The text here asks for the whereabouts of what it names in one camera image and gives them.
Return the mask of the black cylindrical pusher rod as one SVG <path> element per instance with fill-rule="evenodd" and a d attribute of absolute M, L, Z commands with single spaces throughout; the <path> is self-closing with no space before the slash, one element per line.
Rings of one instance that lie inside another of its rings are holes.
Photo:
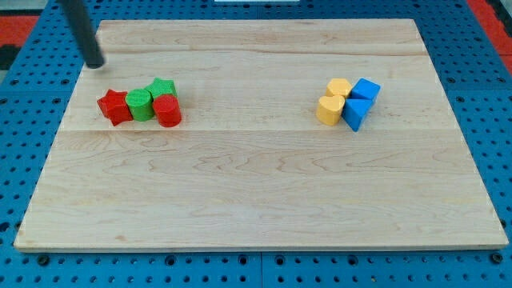
<path fill-rule="evenodd" d="M 86 66 L 91 69 L 102 67 L 105 59 L 83 0 L 60 0 L 60 6 Z"/>

